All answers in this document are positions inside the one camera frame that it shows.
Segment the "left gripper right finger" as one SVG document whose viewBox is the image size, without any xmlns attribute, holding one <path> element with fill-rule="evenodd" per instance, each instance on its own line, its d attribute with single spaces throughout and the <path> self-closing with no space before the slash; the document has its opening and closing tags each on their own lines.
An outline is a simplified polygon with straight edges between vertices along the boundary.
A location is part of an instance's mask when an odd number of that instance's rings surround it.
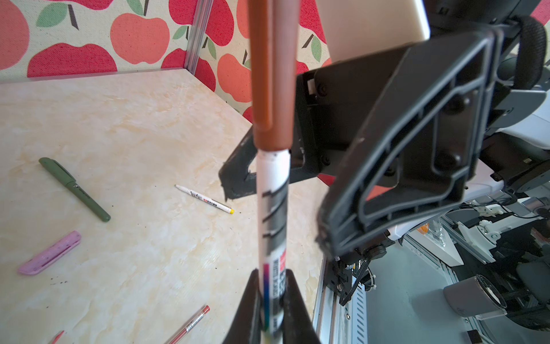
<svg viewBox="0 0 550 344">
<path fill-rule="evenodd" d="M 294 273 L 290 269 L 286 270 L 283 309 L 284 344 L 321 344 L 302 299 Z"/>
</svg>

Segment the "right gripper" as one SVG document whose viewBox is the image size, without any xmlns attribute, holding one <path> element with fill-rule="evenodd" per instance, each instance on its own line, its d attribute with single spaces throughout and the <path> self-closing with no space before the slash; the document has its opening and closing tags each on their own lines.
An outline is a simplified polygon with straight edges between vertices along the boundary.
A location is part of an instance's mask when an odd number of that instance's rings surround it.
<svg viewBox="0 0 550 344">
<path fill-rule="evenodd" d="M 335 170 L 318 212 L 330 256 L 458 205 L 481 150 L 503 33 L 455 32 L 296 76 L 289 182 Z M 225 199 L 256 193 L 250 129 L 219 171 Z"/>
</svg>

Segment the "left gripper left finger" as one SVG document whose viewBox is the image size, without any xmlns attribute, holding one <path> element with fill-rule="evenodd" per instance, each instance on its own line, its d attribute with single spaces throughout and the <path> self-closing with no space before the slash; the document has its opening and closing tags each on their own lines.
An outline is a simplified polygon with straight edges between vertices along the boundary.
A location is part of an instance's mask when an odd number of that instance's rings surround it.
<svg viewBox="0 0 550 344">
<path fill-rule="evenodd" d="M 255 269 L 249 276 L 241 302 L 222 344 L 260 344 L 260 309 L 259 271 Z"/>
</svg>

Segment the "white pen yellow tip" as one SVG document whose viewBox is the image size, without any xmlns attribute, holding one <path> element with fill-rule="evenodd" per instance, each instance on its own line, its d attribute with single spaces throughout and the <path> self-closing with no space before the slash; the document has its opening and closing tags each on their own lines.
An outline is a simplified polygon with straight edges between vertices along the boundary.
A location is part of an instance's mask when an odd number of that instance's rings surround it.
<svg viewBox="0 0 550 344">
<path fill-rule="evenodd" d="M 194 198 L 196 198 L 196 199 L 198 199 L 202 202 L 205 202 L 207 204 L 210 204 L 210 205 L 216 207 L 216 209 L 222 210 L 223 212 L 226 212 L 228 214 L 234 214 L 235 213 L 235 211 L 231 207 L 226 206 L 226 205 L 224 205 L 220 202 L 217 202 L 217 201 L 215 201 L 215 200 L 213 200 L 213 199 L 211 199 L 207 196 L 204 196 L 203 194 L 198 193 L 197 191 L 188 189 L 184 186 L 180 186 L 180 185 L 177 185 L 177 184 L 175 185 L 175 187 L 179 191 L 184 192 L 185 194 L 188 194 L 189 196 L 192 196 L 192 197 L 194 197 Z"/>
</svg>

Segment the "green pen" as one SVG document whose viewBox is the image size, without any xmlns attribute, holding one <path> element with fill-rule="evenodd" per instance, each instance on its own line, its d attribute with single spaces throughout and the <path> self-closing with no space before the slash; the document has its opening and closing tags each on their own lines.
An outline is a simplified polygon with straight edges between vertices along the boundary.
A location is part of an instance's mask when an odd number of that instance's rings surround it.
<svg viewBox="0 0 550 344">
<path fill-rule="evenodd" d="M 102 222 L 109 222 L 111 216 L 106 212 L 76 181 L 76 179 L 56 160 L 43 157 L 39 160 L 42 167 L 48 171 L 67 190 L 75 195 Z"/>
</svg>

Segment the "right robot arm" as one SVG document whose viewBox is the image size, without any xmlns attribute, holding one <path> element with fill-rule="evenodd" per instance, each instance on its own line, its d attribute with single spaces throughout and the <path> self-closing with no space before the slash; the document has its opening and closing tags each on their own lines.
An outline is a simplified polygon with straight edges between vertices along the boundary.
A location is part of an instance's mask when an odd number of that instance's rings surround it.
<svg viewBox="0 0 550 344">
<path fill-rule="evenodd" d="M 262 257 L 286 245 L 288 187 L 332 175 L 317 242 L 351 265 L 484 194 L 488 139 L 545 100 L 536 1 L 318 1 L 332 63 L 295 75 L 295 1 L 253 1 L 254 124 L 219 172 L 257 195 Z"/>
</svg>

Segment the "pink pen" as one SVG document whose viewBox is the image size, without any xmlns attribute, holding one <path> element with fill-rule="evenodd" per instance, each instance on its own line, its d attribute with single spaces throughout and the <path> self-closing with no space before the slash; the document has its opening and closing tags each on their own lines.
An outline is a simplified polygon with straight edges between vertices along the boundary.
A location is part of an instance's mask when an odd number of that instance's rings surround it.
<svg viewBox="0 0 550 344">
<path fill-rule="evenodd" d="M 60 331 L 56 336 L 50 341 L 50 344 L 56 344 L 57 341 L 64 335 L 65 331 Z"/>
</svg>

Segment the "pink pen cap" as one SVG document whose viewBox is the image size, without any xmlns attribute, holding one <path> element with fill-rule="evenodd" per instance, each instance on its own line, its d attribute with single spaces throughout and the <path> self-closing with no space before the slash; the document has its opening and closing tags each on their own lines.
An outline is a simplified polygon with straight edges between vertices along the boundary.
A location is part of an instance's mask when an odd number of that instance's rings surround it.
<svg viewBox="0 0 550 344">
<path fill-rule="evenodd" d="M 60 239 L 60 241 L 24 263 L 18 269 L 18 273 L 29 276 L 38 275 L 65 256 L 68 252 L 76 248 L 81 240 L 82 235 L 79 232 L 70 232 L 67 236 Z"/>
</svg>

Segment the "right aluminium corner post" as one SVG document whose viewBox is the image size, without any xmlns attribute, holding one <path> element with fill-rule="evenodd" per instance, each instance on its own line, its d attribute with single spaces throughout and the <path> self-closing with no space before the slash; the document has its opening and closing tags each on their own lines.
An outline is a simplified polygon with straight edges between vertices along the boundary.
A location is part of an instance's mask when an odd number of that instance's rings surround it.
<svg viewBox="0 0 550 344">
<path fill-rule="evenodd" d="M 188 39 L 186 61 L 184 67 L 192 75 L 196 74 L 199 63 L 199 54 L 206 35 L 206 28 L 209 23 L 213 0 L 199 0 L 193 17 L 193 24 L 190 26 L 190 37 Z"/>
</svg>

